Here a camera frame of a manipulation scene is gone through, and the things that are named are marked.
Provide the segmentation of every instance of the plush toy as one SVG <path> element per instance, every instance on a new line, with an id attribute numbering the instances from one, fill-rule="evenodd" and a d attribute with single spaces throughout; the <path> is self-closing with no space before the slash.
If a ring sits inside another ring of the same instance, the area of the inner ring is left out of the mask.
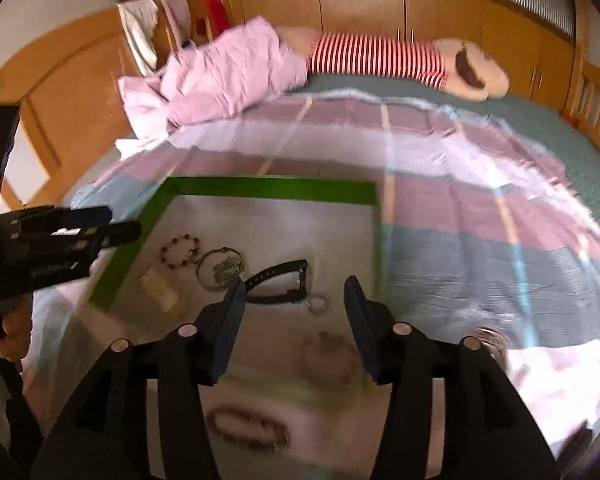
<path id="1" fill-rule="evenodd" d="M 507 73 L 468 41 L 411 43 L 301 27 L 279 27 L 276 31 L 307 60 L 310 73 L 411 78 L 470 101 L 503 97 L 509 89 Z"/>

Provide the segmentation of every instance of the green bed sheet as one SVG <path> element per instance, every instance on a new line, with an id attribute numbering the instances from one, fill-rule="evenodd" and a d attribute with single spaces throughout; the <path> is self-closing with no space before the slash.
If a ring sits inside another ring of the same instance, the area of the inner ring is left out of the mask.
<path id="1" fill-rule="evenodd" d="M 310 76 L 307 86 L 299 91 L 322 92 L 339 88 L 355 88 L 380 97 L 419 97 L 506 119 L 520 134 L 542 142 L 560 158 L 573 187 L 600 222 L 600 154 L 585 136 L 561 120 L 555 111 L 513 96 L 472 103 L 405 79 Z"/>

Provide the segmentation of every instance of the person's arm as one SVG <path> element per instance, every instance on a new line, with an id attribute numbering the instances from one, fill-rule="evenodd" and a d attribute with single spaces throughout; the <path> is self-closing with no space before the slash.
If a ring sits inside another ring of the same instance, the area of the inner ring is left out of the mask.
<path id="1" fill-rule="evenodd" d="M 7 335 L 4 339 L 0 339 L 0 357 L 3 359 L 19 361 L 29 352 L 32 304 L 33 294 L 20 296 L 15 309 L 2 320 L 2 328 Z"/>

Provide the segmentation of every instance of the pink comforter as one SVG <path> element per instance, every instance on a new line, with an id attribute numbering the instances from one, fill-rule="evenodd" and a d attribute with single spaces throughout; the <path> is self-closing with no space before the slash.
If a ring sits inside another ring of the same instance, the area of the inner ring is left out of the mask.
<path id="1" fill-rule="evenodd" d="M 120 78 L 118 87 L 136 136 L 149 140 L 232 117 L 305 83 L 304 59 L 257 17 L 212 43 L 171 54 L 158 73 Z"/>

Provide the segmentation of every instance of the brown beaded bracelet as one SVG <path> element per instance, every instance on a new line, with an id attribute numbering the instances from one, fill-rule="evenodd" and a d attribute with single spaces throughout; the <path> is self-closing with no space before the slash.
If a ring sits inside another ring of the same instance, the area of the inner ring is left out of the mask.
<path id="1" fill-rule="evenodd" d="M 169 249 L 180 241 L 190 242 L 192 244 L 192 248 L 189 249 L 188 256 L 175 264 L 170 262 L 167 258 L 169 253 Z M 160 262 L 164 264 L 168 269 L 177 269 L 178 267 L 187 267 L 189 264 L 196 264 L 200 260 L 200 238 L 191 235 L 180 235 L 171 239 L 171 242 L 168 245 L 165 245 L 160 248 Z"/>

